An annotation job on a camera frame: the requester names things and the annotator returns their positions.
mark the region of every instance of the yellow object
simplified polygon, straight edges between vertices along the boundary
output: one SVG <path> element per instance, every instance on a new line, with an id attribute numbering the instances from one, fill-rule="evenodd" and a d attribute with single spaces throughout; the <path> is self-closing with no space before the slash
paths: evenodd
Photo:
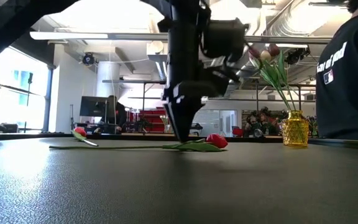
<path id="1" fill-rule="evenodd" d="M 272 56 L 270 55 L 270 53 L 267 50 L 262 51 L 262 53 L 260 53 L 260 59 L 266 60 L 266 61 L 271 61 Z"/>
<path id="2" fill-rule="evenodd" d="M 285 146 L 306 147 L 308 145 L 309 122 L 302 119 L 302 111 L 289 112 L 288 119 L 283 120 L 283 142 Z"/>

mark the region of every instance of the textured glass vase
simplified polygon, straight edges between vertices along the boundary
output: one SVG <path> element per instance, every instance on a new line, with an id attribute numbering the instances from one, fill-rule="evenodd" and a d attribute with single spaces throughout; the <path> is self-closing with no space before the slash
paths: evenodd
<path id="1" fill-rule="evenodd" d="M 308 145 L 309 122 L 302 119 L 302 111 L 289 112 L 282 122 L 283 142 L 286 146 L 306 147 Z"/>

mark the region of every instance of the mlb logo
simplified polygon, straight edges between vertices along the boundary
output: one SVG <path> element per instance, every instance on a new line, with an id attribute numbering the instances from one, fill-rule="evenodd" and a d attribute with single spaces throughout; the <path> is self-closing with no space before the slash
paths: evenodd
<path id="1" fill-rule="evenodd" d="M 327 85 L 328 83 L 331 83 L 332 81 L 334 81 L 334 72 L 331 69 L 329 72 L 324 74 L 324 83 Z"/>

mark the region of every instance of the black table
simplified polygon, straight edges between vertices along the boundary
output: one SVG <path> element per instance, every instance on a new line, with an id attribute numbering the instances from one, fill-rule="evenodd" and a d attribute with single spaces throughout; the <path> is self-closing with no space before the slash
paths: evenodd
<path id="1" fill-rule="evenodd" d="M 97 140 L 101 146 L 167 144 Z M 358 150 L 49 151 L 0 141 L 0 223 L 358 223 Z"/>

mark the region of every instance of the white pillar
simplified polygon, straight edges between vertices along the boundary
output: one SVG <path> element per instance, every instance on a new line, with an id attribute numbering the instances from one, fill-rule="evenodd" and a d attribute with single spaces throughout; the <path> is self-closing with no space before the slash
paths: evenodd
<path id="1" fill-rule="evenodd" d="M 108 97 L 110 95 L 114 95 L 117 96 L 117 98 L 119 97 L 119 84 L 103 83 L 103 80 L 119 80 L 120 67 L 120 64 L 114 62 L 99 62 L 96 96 Z"/>

